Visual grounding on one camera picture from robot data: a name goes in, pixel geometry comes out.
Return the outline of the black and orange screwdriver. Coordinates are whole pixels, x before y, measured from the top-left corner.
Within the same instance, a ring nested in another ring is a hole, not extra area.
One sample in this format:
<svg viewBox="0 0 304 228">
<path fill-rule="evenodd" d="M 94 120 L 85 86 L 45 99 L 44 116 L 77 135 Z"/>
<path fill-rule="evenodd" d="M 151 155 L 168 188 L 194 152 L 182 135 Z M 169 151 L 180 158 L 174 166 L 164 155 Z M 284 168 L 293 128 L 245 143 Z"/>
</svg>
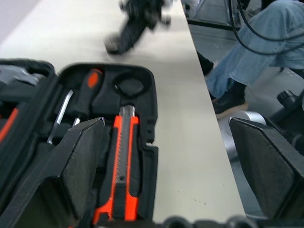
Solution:
<svg viewBox="0 0 304 228">
<path fill-rule="evenodd" d="M 91 102 L 97 95 L 103 80 L 103 73 L 96 68 L 92 68 L 85 75 L 80 86 L 75 104 L 72 107 L 72 114 L 75 116 L 72 126 L 87 119 L 90 115 Z"/>
</svg>

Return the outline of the black chair base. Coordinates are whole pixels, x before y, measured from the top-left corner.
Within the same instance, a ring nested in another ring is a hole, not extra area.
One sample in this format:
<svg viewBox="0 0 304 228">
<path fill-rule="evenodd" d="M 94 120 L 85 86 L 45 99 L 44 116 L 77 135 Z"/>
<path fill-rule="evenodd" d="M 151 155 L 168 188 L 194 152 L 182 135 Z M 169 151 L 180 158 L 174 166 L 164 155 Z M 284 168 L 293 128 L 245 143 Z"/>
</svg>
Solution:
<svg viewBox="0 0 304 228">
<path fill-rule="evenodd" d="M 270 119 L 290 143 L 295 143 L 304 136 L 304 90 L 299 95 L 285 90 L 277 96 L 277 100 L 283 108 Z"/>
</svg>

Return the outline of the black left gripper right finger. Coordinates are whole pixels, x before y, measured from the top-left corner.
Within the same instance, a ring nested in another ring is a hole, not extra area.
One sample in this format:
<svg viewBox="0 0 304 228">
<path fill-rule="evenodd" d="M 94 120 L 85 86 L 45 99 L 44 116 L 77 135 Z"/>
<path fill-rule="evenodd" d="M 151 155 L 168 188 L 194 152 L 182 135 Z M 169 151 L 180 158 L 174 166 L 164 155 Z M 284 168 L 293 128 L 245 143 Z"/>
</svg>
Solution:
<svg viewBox="0 0 304 228">
<path fill-rule="evenodd" d="M 231 118 L 231 131 L 237 123 L 249 136 L 239 161 L 263 214 L 304 219 L 304 156 L 273 127 Z"/>
</svg>

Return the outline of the silver robot body part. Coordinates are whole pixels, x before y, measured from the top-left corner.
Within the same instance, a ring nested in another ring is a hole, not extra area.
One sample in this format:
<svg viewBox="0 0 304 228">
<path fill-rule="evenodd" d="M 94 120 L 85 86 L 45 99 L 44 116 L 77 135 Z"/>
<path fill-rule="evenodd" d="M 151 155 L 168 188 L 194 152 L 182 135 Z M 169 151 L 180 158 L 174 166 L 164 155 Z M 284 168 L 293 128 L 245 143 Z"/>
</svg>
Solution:
<svg viewBox="0 0 304 228">
<path fill-rule="evenodd" d="M 218 120 L 221 136 L 230 162 L 238 160 L 238 150 L 246 147 L 247 138 L 249 138 L 249 136 L 246 135 L 246 132 L 243 129 L 240 129 L 242 125 L 239 123 L 237 123 L 235 128 L 233 128 L 233 131 L 231 131 L 229 122 L 233 117 L 266 125 L 264 117 L 261 114 L 252 111 L 237 111 Z"/>
</svg>

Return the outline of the silver hex key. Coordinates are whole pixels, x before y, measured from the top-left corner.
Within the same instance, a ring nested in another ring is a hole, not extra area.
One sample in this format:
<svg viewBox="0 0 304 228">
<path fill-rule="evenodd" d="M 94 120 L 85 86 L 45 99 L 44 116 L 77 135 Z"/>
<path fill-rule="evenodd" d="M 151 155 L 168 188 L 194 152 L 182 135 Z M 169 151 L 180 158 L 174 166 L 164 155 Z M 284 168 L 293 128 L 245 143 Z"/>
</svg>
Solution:
<svg viewBox="0 0 304 228">
<path fill-rule="evenodd" d="M 53 139 L 54 139 L 56 130 L 57 130 L 58 126 L 61 124 L 61 121 L 63 119 L 64 113 L 66 111 L 66 108 L 68 106 L 68 103 L 69 103 L 69 101 L 70 101 L 73 93 L 74 93 L 73 90 L 70 90 L 67 93 L 67 95 L 65 96 L 65 98 L 64 98 L 64 101 L 63 101 L 63 103 L 62 103 L 62 105 L 61 105 L 61 107 L 59 109 L 59 112 L 58 112 L 58 115 L 56 117 L 56 120 L 55 120 L 55 122 L 53 124 L 53 127 L 52 127 L 52 130 L 50 132 L 50 135 L 49 135 L 49 137 L 47 139 L 47 143 L 49 143 L 49 144 L 53 144 Z"/>
</svg>

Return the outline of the black plastic tool case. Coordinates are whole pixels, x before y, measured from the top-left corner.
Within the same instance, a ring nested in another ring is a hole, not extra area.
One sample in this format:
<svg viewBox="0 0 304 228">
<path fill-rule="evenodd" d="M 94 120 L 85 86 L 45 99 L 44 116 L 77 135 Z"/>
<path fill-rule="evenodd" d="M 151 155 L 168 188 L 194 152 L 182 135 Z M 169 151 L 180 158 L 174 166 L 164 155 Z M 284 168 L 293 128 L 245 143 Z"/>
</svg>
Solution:
<svg viewBox="0 0 304 228">
<path fill-rule="evenodd" d="M 91 102 L 90 115 L 80 123 L 96 118 L 104 121 L 99 137 L 93 185 L 85 212 L 77 226 L 70 228 L 155 228 L 153 210 L 158 167 L 158 148 L 153 145 L 158 117 L 154 75 L 142 66 L 106 63 L 78 63 L 60 73 L 52 64 L 30 59 L 0 59 L 0 129 L 14 108 L 19 110 L 9 133 L 0 143 L 0 216 L 10 203 L 18 184 L 38 160 L 55 148 L 71 129 L 75 119 L 72 107 L 85 75 L 92 68 L 103 73 L 102 85 Z M 73 90 L 53 144 L 47 143 L 59 109 Z M 134 128 L 131 193 L 139 201 L 135 221 L 100 221 L 93 225 L 98 193 L 105 178 L 115 117 L 120 107 L 131 105 L 139 124 Z"/>
</svg>

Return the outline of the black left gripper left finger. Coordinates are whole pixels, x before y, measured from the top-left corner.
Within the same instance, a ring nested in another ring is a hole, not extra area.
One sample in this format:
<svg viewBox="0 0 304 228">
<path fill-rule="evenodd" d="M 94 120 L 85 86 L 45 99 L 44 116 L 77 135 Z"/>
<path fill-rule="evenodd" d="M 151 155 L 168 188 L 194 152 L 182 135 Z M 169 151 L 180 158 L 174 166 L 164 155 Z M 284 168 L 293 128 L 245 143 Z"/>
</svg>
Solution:
<svg viewBox="0 0 304 228">
<path fill-rule="evenodd" d="M 18 184 L 0 228 L 77 226 L 93 185 L 104 126 L 96 118 L 69 129 Z"/>
</svg>

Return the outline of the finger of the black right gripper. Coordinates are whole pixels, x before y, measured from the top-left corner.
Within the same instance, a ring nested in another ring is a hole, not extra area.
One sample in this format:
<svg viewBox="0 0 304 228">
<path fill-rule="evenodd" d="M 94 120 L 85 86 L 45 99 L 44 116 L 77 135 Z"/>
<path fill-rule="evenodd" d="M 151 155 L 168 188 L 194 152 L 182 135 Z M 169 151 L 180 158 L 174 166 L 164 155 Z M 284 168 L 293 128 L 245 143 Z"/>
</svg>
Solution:
<svg viewBox="0 0 304 228">
<path fill-rule="evenodd" d="M 134 47 L 147 26 L 144 19 L 129 18 L 119 33 L 112 33 L 104 40 L 108 54 L 123 55 Z"/>
</svg>

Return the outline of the orange and black utility knife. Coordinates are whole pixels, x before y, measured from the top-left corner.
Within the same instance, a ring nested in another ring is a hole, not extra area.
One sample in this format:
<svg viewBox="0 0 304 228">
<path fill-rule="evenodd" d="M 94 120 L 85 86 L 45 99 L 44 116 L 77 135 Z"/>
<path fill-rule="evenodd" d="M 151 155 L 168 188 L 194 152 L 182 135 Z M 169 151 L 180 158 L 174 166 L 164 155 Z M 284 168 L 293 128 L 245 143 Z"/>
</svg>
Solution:
<svg viewBox="0 0 304 228">
<path fill-rule="evenodd" d="M 103 183 L 98 193 L 97 208 L 93 225 L 100 221 L 135 221 L 139 198 L 131 193 L 134 128 L 139 124 L 135 108 L 131 105 L 120 107 L 115 117 L 110 142 L 107 166 Z"/>
</svg>

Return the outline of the person in blue jeans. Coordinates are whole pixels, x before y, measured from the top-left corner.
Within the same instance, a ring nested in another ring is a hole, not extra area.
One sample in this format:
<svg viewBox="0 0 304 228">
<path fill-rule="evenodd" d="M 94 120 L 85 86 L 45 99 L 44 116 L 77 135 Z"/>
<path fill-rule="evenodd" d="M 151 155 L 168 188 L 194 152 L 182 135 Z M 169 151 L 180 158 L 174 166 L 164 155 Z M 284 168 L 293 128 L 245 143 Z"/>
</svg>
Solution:
<svg viewBox="0 0 304 228">
<path fill-rule="evenodd" d="M 215 63 L 198 53 L 217 119 L 245 110 L 245 89 L 270 67 L 304 69 L 304 2 L 274 0 L 239 30 L 240 43 Z"/>
</svg>

